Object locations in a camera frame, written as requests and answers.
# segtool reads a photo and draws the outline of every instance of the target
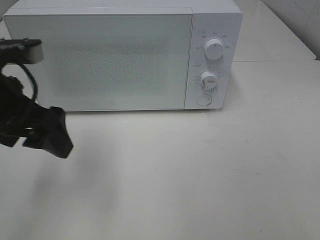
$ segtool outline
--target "white knob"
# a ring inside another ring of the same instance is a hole
[[[203,89],[214,89],[218,85],[218,77],[212,71],[205,71],[200,75],[200,85]]]
[[[224,54],[225,43],[219,38],[208,40],[204,44],[204,54],[210,60],[217,60]]]

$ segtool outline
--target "black cable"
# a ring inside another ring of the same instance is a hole
[[[33,88],[33,93],[32,93],[32,98],[31,101],[29,102],[29,106],[27,107],[27,109],[25,110],[24,114],[21,116],[19,124],[22,126],[25,121],[27,120],[27,118],[29,117],[32,109],[33,109],[33,103],[36,101],[37,96],[38,96],[38,84],[34,78],[34,76],[31,74],[31,72],[29,71],[29,69],[23,65],[22,63],[18,62],[18,61],[14,61],[14,63],[16,65],[18,65],[27,75],[27,77],[30,80],[30,83],[32,85]]]
[[[37,99],[37,96],[38,96],[38,84],[37,84],[34,76],[31,74],[31,72],[29,71],[29,69],[28,69],[25,65],[23,65],[22,63],[20,63],[20,62],[15,62],[15,64],[17,64],[20,68],[22,68],[22,70],[25,72],[25,74],[26,74],[27,77],[29,78],[30,83],[31,83],[32,88],[33,88],[33,94],[32,94],[31,100],[32,100],[33,102],[35,102],[36,99]]]

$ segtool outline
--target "microwave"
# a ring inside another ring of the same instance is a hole
[[[42,40],[38,101],[66,111],[223,106],[242,13],[232,0],[19,0],[13,39]]]

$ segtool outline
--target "wall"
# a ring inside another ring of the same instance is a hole
[[[263,0],[320,59],[320,0]]]
[[[18,0],[0,0],[0,21],[2,20],[3,14],[17,1]]]

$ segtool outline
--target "knob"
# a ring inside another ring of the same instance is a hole
[[[200,85],[203,89],[214,89],[218,85],[218,77],[212,71],[205,71],[200,75]]]
[[[217,60],[224,54],[225,43],[219,38],[212,38],[204,44],[204,54],[210,60]]]

